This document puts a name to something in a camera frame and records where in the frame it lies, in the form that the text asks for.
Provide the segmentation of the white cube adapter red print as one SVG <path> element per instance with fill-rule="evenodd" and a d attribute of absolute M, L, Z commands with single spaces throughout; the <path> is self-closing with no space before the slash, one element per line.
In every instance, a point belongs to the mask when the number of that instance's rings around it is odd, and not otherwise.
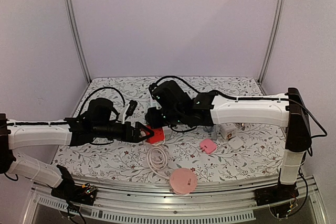
<path fill-rule="evenodd" d="M 236 136 L 237 127 L 234 123 L 225 123 L 220 126 L 220 135 L 224 140 L 230 140 Z"/>

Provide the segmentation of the pink plug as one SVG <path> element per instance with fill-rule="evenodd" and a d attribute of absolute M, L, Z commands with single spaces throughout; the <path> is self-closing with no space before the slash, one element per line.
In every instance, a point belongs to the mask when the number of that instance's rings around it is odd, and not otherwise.
<path fill-rule="evenodd" d="M 199 146 L 201 151 L 205 152 L 206 154 L 211 154 L 217 149 L 216 143 L 209 138 L 202 140 Z"/>

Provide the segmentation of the round pink socket base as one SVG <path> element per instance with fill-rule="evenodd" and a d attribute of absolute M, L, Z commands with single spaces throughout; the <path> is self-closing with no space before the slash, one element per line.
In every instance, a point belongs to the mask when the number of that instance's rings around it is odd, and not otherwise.
<path fill-rule="evenodd" d="M 190 169 L 178 168 L 171 174 L 169 184 L 173 193 L 188 195 L 196 189 L 197 177 Z"/>

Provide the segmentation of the white plug adapter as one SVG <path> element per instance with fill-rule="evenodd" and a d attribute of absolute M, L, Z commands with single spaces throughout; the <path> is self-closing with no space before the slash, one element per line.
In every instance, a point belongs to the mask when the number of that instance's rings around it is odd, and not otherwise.
<path fill-rule="evenodd" d="M 228 140 L 228 145 L 232 149 L 237 150 L 237 149 L 243 147 L 244 141 L 242 139 L 240 139 L 239 137 L 233 137 L 233 138 L 230 138 Z"/>

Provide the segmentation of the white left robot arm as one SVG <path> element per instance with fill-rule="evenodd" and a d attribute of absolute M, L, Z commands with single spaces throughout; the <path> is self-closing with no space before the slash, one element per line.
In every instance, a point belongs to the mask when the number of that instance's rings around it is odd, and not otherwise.
<path fill-rule="evenodd" d="M 137 106 L 132 100 L 118 112 L 113 102 L 97 98 L 89 102 L 87 110 L 75 118 L 50 122 L 19 122 L 1 114 L 1 174 L 16 174 L 43 183 L 67 200 L 78 195 L 78 188 L 68 170 L 52 166 L 20 154 L 17 149 L 30 146 L 82 146 L 97 138 L 140 143 L 154 136 L 154 132 L 140 122 L 127 121 Z"/>

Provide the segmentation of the red cube socket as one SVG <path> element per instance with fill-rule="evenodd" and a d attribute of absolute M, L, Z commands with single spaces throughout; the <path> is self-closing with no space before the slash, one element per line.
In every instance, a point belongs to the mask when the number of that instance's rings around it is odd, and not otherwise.
<path fill-rule="evenodd" d="M 154 132 L 154 135 L 146 139 L 145 140 L 146 143 L 154 145 L 158 142 L 163 142 L 165 140 L 165 134 L 164 134 L 164 130 L 162 127 L 157 128 L 157 129 L 153 129 L 149 125 L 147 127 Z"/>

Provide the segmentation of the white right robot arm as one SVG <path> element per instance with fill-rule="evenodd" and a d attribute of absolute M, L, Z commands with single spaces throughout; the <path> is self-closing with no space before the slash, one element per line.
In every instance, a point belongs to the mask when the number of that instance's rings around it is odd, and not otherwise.
<path fill-rule="evenodd" d="M 271 190 L 276 201 L 291 194 L 304 152 L 312 143 L 308 111 L 296 88 L 269 96 L 233 97 L 217 90 L 191 98 L 174 81 L 149 86 L 160 108 L 149 108 L 145 120 L 153 129 L 164 126 L 214 126 L 225 123 L 269 124 L 286 129 L 285 153 L 279 184 Z"/>

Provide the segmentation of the pink cube socket adapter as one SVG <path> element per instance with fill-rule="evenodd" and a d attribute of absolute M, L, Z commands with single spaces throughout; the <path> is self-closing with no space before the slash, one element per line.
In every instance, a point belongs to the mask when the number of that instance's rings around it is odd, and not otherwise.
<path fill-rule="evenodd" d="M 236 123 L 236 127 L 238 130 L 240 131 L 244 131 L 245 129 L 247 129 L 249 126 L 249 124 L 246 123 Z"/>

